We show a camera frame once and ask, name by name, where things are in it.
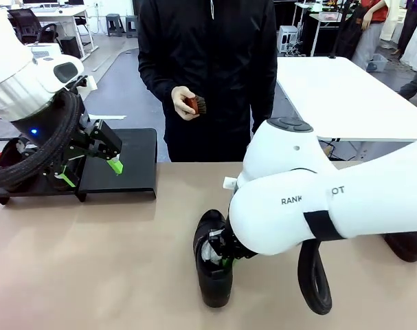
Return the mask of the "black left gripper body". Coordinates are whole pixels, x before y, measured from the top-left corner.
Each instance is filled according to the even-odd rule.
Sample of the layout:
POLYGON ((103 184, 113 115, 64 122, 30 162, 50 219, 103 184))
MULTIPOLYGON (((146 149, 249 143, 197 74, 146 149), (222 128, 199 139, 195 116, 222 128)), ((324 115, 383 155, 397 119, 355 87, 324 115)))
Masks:
POLYGON ((12 124, 43 152, 46 160, 93 156, 87 123, 82 119, 85 107, 81 98, 54 98, 38 113, 12 124))

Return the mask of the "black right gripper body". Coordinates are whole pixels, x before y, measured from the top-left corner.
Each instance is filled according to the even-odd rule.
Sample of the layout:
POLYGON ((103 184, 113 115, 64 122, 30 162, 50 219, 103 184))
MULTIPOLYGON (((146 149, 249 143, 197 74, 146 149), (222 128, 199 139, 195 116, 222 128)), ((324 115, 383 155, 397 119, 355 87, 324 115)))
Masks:
POLYGON ((257 255, 256 252, 251 251, 245 247, 236 237, 231 228, 225 228, 221 237, 223 239, 223 257, 227 259, 250 259, 257 255))

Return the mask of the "person right hand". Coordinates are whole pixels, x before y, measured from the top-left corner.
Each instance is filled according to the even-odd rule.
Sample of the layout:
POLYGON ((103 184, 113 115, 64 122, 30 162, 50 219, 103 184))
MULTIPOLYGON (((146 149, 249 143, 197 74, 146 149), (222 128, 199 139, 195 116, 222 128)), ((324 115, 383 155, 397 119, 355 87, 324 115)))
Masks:
POLYGON ((196 95, 185 86, 177 86, 171 91, 174 110, 183 120, 193 120, 199 115, 185 103, 186 98, 194 98, 196 95))

